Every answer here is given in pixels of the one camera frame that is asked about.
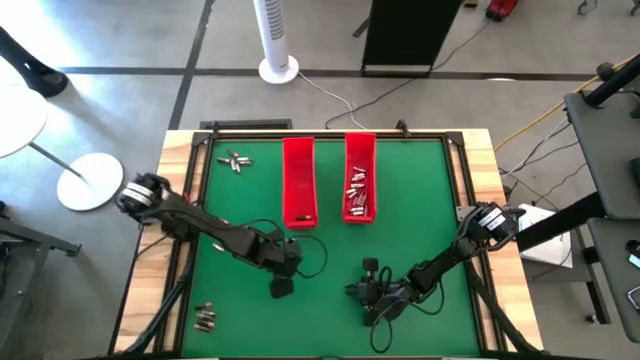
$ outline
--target white tower fan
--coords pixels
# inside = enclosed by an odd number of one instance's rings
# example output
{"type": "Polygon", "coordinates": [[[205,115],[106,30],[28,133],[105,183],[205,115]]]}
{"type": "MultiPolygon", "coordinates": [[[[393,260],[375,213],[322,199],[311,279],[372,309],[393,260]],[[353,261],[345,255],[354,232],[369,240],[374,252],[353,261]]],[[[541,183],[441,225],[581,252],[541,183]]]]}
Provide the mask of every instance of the white tower fan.
{"type": "Polygon", "coordinates": [[[295,79],[300,69],[298,61],[289,55],[282,2],[283,0],[253,0],[265,56],[258,72],[262,80],[276,85],[295,79]]]}

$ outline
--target red plastic tray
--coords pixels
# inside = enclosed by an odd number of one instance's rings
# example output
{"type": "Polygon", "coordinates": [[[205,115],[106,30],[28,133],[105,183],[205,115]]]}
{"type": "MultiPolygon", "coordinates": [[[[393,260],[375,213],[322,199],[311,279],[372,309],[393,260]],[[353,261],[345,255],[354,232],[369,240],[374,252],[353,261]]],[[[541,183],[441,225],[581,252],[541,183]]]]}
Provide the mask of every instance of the red plastic tray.
{"type": "Polygon", "coordinates": [[[289,229],[318,225],[312,137],[282,140],[282,217],[289,229]]]}
{"type": "Polygon", "coordinates": [[[345,171],[344,191],[342,193],[342,219],[346,223],[371,224],[378,212],[376,199],[376,135],[370,133],[347,133],[344,142],[345,171]],[[366,215],[354,216],[349,211],[354,207],[353,198],[349,199],[346,192],[351,189],[351,178],[359,173],[354,169],[354,166],[366,170],[365,179],[358,181],[358,183],[364,184],[364,187],[358,190],[358,193],[367,194],[365,202],[367,207],[366,215]]]}

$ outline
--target wooden table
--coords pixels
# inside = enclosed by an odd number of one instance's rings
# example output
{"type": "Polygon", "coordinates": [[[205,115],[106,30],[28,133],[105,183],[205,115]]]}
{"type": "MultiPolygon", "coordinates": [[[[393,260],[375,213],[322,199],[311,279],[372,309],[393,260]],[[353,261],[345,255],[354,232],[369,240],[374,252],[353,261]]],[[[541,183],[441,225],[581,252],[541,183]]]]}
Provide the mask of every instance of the wooden table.
{"type": "MultiPolygon", "coordinates": [[[[245,130],[222,130],[221,133],[240,133],[245,130]]],[[[309,132],[317,130],[300,130],[309,132]]],[[[372,130],[376,132],[397,132],[399,130],[372,130]]],[[[412,130],[412,132],[446,132],[449,130],[412,130]]],[[[486,129],[450,130],[463,133],[467,162],[471,172],[471,180],[477,201],[505,204],[505,197],[502,190],[502,183],[498,173],[495,155],[489,132],[486,129]]],[[[169,131],[167,132],[162,149],[162,156],[157,173],[166,177],[171,182],[174,191],[181,191],[185,182],[185,174],[189,154],[191,152],[191,142],[194,131],[169,131]]],[[[457,148],[452,146],[452,154],[457,154],[457,148]]],[[[194,182],[191,191],[191,198],[196,199],[199,190],[200,175],[203,168],[204,149],[198,153],[194,182]]],[[[468,197],[465,192],[462,167],[459,156],[452,156],[453,167],[456,173],[456,182],[459,189],[461,204],[468,204],[468,197]]],[[[143,249],[162,234],[158,227],[147,227],[141,234],[138,249],[143,249]]],[[[160,306],[167,268],[169,254],[171,253],[172,242],[164,241],[150,249],[136,261],[131,270],[130,281],[124,294],[121,313],[116,324],[114,338],[111,349],[120,351],[126,349],[137,338],[138,334],[147,326],[155,312],[160,306]]],[[[184,260],[186,251],[181,251],[181,258],[184,260]]],[[[500,306],[504,309],[516,328],[534,346],[542,349],[542,340],[538,330],[538,325],[529,296],[529,289],[525,279],[520,255],[515,242],[505,246],[501,251],[489,254],[489,263],[493,275],[493,281],[500,306]]],[[[176,329],[178,304],[174,306],[169,316],[167,331],[163,349],[170,350],[176,329]]],[[[489,349],[496,349],[496,339],[493,336],[493,323],[489,312],[484,305],[481,305],[481,313],[487,345],[489,349]]]]}

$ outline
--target round white table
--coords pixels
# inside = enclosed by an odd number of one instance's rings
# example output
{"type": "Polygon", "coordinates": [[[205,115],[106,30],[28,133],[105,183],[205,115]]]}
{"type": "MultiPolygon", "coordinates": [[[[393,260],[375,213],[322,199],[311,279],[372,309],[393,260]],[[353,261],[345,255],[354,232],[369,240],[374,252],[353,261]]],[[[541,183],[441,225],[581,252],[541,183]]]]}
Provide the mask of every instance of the round white table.
{"type": "Polygon", "coordinates": [[[0,158],[30,146],[65,171],[58,179],[58,199],[72,210],[97,208],[122,184],[122,165],[113,156],[92,153],[66,164],[33,142],[47,122],[47,102],[21,85],[0,88],[0,158]]]}

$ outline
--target green work surface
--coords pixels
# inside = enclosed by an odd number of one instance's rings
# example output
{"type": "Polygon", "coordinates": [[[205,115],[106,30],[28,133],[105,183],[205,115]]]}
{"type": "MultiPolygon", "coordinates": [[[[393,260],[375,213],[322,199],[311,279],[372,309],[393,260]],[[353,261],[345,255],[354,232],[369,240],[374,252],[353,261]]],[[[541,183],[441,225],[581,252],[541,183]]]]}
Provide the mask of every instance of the green work surface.
{"type": "MultiPolygon", "coordinates": [[[[251,157],[252,166],[235,174],[213,159],[207,212],[233,223],[258,218],[282,225],[282,142],[217,141],[214,158],[232,149],[251,157]]],[[[345,285],[364,274],[363,257],[377,257],[397,279],[417,262],[446,248],[456,232],[452,190],[440,141],[377,142],[378,215],[371,225],[349,225],[341,218],[344,142],[315,143],[318,226],[298,231],[321,239],[328,251],[326,270],[312,279],[294,277],[295,291],[272,299],[272,275],[212,247],[202,236],[196,257],[183,355],[187,357],[373,356],[363,309],[346,296],[345,285]],[[213,302],[217,313],[210,333],[193,329],[194,306],[213,302]]],[[[269,224],[257,226],[270,231],[269,224]]],[[[299,270],[313,273],[323,253],[310,239],[300,239],[299,270]]],[[[388,356],[477,355],[479,351],[469,290],[462,266],[443,277],[442,313],[426,316],[407,308],[393,324],[388,356]]],[[[422,306],[437,308],[436,291],[422,306]]],[[[385,322],[376,329],[376,345],[388,340],[385,322]]]]}

